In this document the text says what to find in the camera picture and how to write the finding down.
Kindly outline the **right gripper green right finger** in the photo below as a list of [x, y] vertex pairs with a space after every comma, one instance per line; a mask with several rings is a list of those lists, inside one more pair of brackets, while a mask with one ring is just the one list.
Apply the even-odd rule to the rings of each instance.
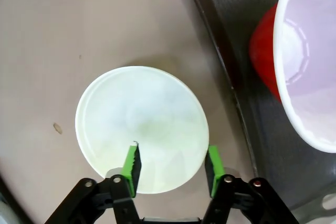
[[253, 224], [298, 223], [270, 183], [261, 177], [249, 182], [227, 174], [216, 146], [205, 156], [205, 171], [211, 202], [203, 223], [226, 223], [231, 209], [238, 209]]

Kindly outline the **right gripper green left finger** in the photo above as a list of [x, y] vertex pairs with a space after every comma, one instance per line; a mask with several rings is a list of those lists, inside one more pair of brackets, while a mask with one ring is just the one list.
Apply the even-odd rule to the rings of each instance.
[[78, 181], [46, 222], [95, 223], [112, 208], [116, 223], [141, 223], [133, 202], [141, 166], [139, 146], [131, 145], [119, 173], [99, 183], [91, 178]]

